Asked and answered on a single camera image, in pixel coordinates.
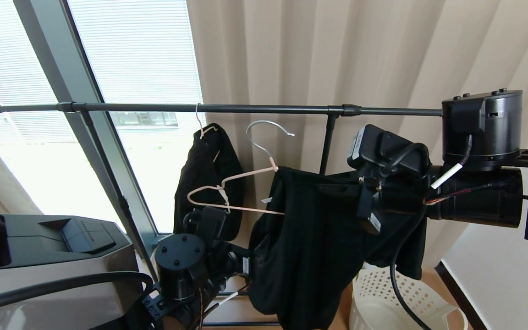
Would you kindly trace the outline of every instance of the black baseboard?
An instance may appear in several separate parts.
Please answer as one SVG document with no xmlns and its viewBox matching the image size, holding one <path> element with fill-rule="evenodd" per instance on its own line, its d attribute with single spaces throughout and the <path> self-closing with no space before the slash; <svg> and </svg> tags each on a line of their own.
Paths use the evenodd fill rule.
<svg viewBox="0 0 528 330">
<path fill-rule="evenodd" d="M 449 271 L 447 270 L 446 266 L 444 266 L 443 263 L 440 263 L 439 265 L 437 265 L 435 270 L 440 275 L 440 278 L 445 283 L 445 286 L 448 287 L 448 290 L 449 292 L 451 292 L 451 295 L 453 296 L 453 299 L 455 299 L 455 301 L 457 302 L 457 305 L 460 307 L 463 313 L 466 314 L 467 321 L 470 322 L 472 328 L 474 330 L 488 330 L 484 325 L 484 322 L 482 322 L 482 319 L 480 319 L 480 316 L 478 316 L 478 313 L 476 313 L 474 307 L 466 298 L 466 295 L 463 294 L 463 291 L 455 282 L 455 279 L 453 279 L 451 274 L 449 274 Z"/>
</svg>

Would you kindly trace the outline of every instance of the glass pane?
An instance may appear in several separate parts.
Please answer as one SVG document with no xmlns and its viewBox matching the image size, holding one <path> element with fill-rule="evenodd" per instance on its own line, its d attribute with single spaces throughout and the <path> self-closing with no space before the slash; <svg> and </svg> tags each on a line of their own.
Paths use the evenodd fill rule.
<svg viewBox="0 0 528 330">
<path fill-rule="evenodd" d="M 184 0 L 69 0 L 69 6 L 105 102 L 203 101 Z M 111 118 L 156 228 L 172 231 L 174 192 L 199 128 L 195 114 Z"/>
<path fill-rule="evenodd" d="M 0 104 L 53 103 L 12 0 L 0 0 Z M 0 114 L 0 157 L 45 214 L 81 215 L 121 227 L 62 113 Z"/>
</svg>

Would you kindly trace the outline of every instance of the hanging black garment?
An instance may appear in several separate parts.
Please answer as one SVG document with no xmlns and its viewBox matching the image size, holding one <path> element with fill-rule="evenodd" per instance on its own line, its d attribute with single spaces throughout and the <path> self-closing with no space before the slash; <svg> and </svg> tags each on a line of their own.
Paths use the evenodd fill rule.
<svg viewBox="0 0 528 330">
<path fill-rule="evenodd" d="M 217 124 L 209 124 L 203 130 L 215 127 L 201 138 L 201 131 L 195 132 L 194 140 L 189 150 L 187 162 L 181 169 L 181 177 L 178 180 L 178 188 L 174 195 L 174 232 L 184 232 L 182 220 L 187 213 L 193 209 L 203 209 L 203 206 L 191 204 L 187 200 L 187 194 L 202 186 L 217 186 L 224 178 L 240 175 L 243 173 L 242 166 L 237 159 L 235 150 L 227 133 Z M 245 190 L 244 178 L 238 178 L 226 182 L 225 192 L 232 206 L 242 206 Z M 191 196 L 193 201 L 207 204 L 225 205 L 225 200 L 216 190 L 202 190 Z M 228 216 L 229 223 L 222 240 L 235 239 L 239 232 L 242 220 L 242 211 L 232 209 Z"/>
<path fill-rule="evenodd" d="M 379 235 L 365 232 L 355 208 L 320 192 L 316 184 L 340 180 L 281 167 L 274 177 L 268 209 L 256 222 L 249 248 L 254 253 L 250 301 L 263 314 L 277 314 L 286 330 L 326 330 L 337 312 L 340 296 L 364 261 L 384 267 L 412 215 L 383 219 Z M 402 247 L 397 270 L 421 278 L 426 222 Z"/>
</svg>

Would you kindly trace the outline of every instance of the laundry basket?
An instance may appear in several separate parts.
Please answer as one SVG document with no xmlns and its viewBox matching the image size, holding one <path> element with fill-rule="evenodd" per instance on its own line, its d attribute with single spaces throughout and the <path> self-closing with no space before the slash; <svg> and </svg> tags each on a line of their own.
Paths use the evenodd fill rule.
<svg viewBox="0 0 528 330">
<path fill-rule="evenodd" d="M 447 303 L 427 284 L 396 274 L 396 284 L 407 305 L 432 330 L 449 330 L 447 315 L 456 309 L 462 314 L 463 328 L 468 320 L 463 311 Z M 350 330 L 421 330 L 398 303 L 392 290 L 388 268 L 363 269 L 354 279 Z"/>
</svg>

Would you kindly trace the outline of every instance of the white wall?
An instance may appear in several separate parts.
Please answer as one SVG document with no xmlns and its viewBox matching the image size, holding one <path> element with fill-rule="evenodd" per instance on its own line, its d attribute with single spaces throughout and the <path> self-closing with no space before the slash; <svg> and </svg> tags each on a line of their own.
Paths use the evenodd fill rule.
<svg viewBox="0 0 528 330">
<path fill-rule="evenodd" d="M 528 194 L 528 170 L 523 183 Z M 518 229 L 471 224 L 444 257 L 489 330 L 528 330 L 526 210 Z"/>
</svg>

